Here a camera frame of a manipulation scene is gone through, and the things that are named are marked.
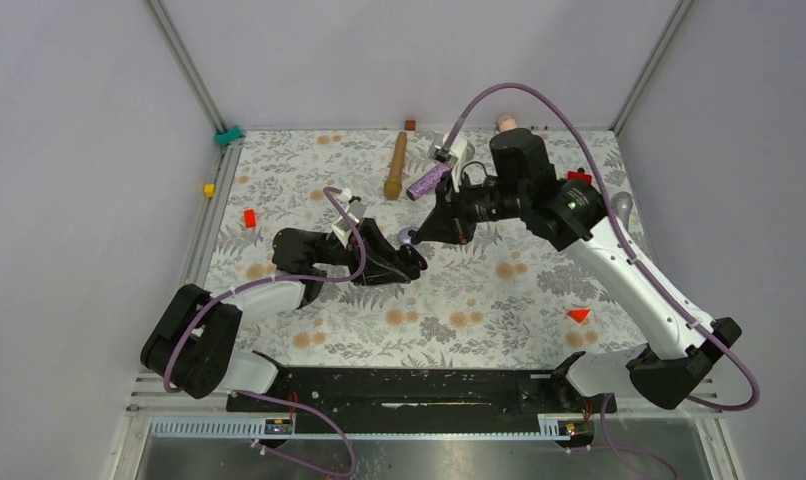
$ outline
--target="pink object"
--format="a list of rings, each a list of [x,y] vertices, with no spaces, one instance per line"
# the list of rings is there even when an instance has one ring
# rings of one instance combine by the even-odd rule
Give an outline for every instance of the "pink object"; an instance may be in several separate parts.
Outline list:
[[[504,113],[497,119],[497,131],[505,132],[506,130],[512,130],[513,128],[518,128],[518,122],[509,115],[508,113]]]

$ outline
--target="purple cylinder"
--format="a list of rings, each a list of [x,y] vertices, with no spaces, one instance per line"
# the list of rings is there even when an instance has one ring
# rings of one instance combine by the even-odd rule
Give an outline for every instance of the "purple cylinder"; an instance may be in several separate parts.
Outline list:
[[[424,174],[423,177],[419,178],[417,182],[406,189],[406,196],[409,197],[410,200],[417,200],[428,193],[432,193],[432,191],[435,190],[435,186],[438,185],[439,180],[441,180],[441,176],[444,175],[444,172],[449,171],[450,167],[448,167],[447,164],[438,163],[432,170]]]

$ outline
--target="table surface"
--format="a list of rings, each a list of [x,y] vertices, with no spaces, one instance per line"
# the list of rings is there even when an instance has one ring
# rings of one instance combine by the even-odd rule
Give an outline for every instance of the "table surface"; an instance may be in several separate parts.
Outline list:
[[[324,186],[362,197],[366,216],[398,246],[397,233],[418,226],[432,195],[412,202],[382,193],[396,131],[251,131],[233,179],[206,288],[222,292],[270,275],[271,240],[282,228],[328,231],[336,213]],[[403,184],[433,166],[426,157],[436,132],[409,132]],[[488,140],[494,132],[463,132],[475,160],[493,172]],[[585,166],[568,132],[541,133],[557,174]],[[614,194],[630,191],[611,132],[583,133]],[[477,168],[468,169],[477,180]],[[257,226],[244,226],[244,211]],[[638,213],[629,230],[647,252]],[[481,224],[467,246],[422,244],[429,262],[407,285],[326,284],[305,308],[265,318],[239,333],[237,346],[292,365],[552,368],[573,352],[608,352],[644,337],[601,285],[519,220]],[[330,276],[342,267],[322,266]],[[581,324],[567,312],[589,308]]]

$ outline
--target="red triangle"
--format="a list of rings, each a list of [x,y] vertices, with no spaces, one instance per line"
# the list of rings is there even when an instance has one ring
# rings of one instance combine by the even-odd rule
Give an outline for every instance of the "red triangle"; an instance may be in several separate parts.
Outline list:
[[[582,323],[583,320],[588,317],[588,314],[591,312],[591,309],[588,308],[581,308],[579,310],[569,310],[568,316],[573,318],[575,322]]]

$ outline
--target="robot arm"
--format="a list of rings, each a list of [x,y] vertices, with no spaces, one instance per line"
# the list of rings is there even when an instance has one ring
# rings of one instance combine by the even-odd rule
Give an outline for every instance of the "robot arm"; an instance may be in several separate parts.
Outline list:
[[[345,191],[339,199],[348,202],[346,213],[358,225],[367,254],[365,268],[353,283],[384,285],[420,278],[427,263],[414,247],[403,245],[395,250],[374,219],[362,218],[365,208],[358,197]],[[341,217],[331,230],[326,233],[280,230],[273,240],[275,275],[326,277],[317,264],[347,266],[354,273],[360,263],[355,239]],[[319,280],[273,281],[216,304],[183,346],[171,382],[194,398],[203,398],[216,390],[266,392],[276,377],[276,363],[253,352],[233,351],[238,331],[265,317],[308,305],[320,295],[322,287]],[[180,337],[211,298],[210,292],[197,285],[181,287],[141,351],[141,363],[164,376]]]
[[[436,206],[412,238],[466,244],[476,224],[520,218],[535,236],[582,265],[630,315],[646,345],[609,354],[569,358],[567,378],[584,396],[635,393],[672,409],[710,371],[721,352],[693,330],[657,293],[619,245],[600,193],[580,179],[557,179],[543,140],[516,128],[490,142],[496,177],[480,185],[462,179],[455,192],[446,176],[436,188]],[[639,249],[636,260],[707,330],[730,346],[741,335],[729,318],[713,318],[692,304]]]

